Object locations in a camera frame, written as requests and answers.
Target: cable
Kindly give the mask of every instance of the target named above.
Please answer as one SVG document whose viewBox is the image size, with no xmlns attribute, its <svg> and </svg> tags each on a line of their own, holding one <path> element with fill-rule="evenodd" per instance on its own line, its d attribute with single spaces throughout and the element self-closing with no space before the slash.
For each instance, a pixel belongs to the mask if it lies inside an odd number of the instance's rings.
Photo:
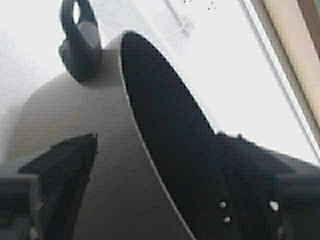
<svg viewBox="0 0 320 240">
<path fill-rule="evenodd" d="M 119 32 L 116 32 L 114 30 L 112 30 L 111 28 L 105 26 L 101 21 L 98 21 L 99 24 L 105 29 L 105 30 L 108 30 L 109 32 L 113 33 L 114 35 L 119 35 L 120 33 Z M 160 40 L 164 40 L 164 39 L 167 39 L 169 37 L 171 37 L 172 35 L 182 31 L 183 29 L 185 29 L 186 25 L 189 23 L 189 19 L 187 17 L 187 20 L 182 24 L 181 27 L 179 27 L 177 30 L 174 30 L 173 32 L 169 33 L 168 35 L 166 36 L 163 36 L 163 37 L 159 37 L 159 38 L 156 38 L 156 39 L 151 39 L 150 41 L 152 42 L 155 42 L 155 41 L 160 41 Z"/>
</svg>

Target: black headphones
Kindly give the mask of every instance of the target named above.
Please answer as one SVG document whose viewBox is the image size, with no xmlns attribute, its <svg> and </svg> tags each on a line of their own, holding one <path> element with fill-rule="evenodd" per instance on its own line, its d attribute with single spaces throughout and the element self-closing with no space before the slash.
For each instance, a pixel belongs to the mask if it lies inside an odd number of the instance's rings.
<svg viewBox="0 0 320 240">
<path fill-rule="evenodd" d="M 78 23 L 74 21 L 74 5 L 80 8 Z M 87 0 L 64 0 L 60 20 L 66 39 L 59 54 L 68 72 L 78 82 L 95 75 L 101 63 L 101 39 L 98 23 Z"/>
</svg>

